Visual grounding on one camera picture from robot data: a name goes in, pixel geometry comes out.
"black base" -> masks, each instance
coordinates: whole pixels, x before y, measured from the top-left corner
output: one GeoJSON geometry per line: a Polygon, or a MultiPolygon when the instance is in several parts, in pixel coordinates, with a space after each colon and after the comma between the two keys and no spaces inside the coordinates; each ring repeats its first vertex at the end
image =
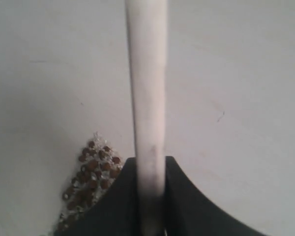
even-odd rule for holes
{"type": "MultiPolygon", "coordinates": [[[[166,157],[168,236],[264,236],[232,218],[202,194],[175,159],[166,157]]],[[[139,236],[135,158],[128,158],[105,196],[84,218],[55,236],[139,236]]]]}

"white rod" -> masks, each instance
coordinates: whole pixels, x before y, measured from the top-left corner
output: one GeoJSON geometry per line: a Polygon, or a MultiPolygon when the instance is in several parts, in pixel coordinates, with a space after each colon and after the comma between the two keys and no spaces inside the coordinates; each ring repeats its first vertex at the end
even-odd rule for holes
{"type": "Polygon", "coordinates": [[[167,0],[125,0],[141,229],[164,232],[167,0]]]}

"white wall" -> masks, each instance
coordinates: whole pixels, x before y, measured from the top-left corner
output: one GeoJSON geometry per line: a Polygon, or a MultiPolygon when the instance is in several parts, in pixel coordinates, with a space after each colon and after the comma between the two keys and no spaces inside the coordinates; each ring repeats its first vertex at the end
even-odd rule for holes
{"type": "MultiPolygon", "coordinates": [[[[295,236],[295,0],[170,0],[167,154],[295,236]]],[[[133,156],[123,1],[0,0],[0,236],[47,234],[94,131],[133,156]]]]}

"white stick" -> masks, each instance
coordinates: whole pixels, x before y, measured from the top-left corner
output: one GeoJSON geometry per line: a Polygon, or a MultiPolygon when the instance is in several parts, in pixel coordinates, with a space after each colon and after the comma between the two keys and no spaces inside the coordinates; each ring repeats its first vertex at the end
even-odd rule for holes
{"type": "Polygon", "coordinates": [[[126,0],[141,229],[164,232],[167,0],[126,0]]]}

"black stand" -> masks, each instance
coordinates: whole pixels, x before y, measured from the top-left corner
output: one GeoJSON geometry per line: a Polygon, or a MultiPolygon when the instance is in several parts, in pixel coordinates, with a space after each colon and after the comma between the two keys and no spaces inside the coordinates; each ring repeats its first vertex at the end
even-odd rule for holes
{"type": "MultiPolygon", "coordinates": [[[[264,236],[203,195],[166,157],[165,227],[168,236],[264,236]]],[[[105,196],[84,218],[55,236],[139,236],[135,158],[128,158],[105,196]]]]}

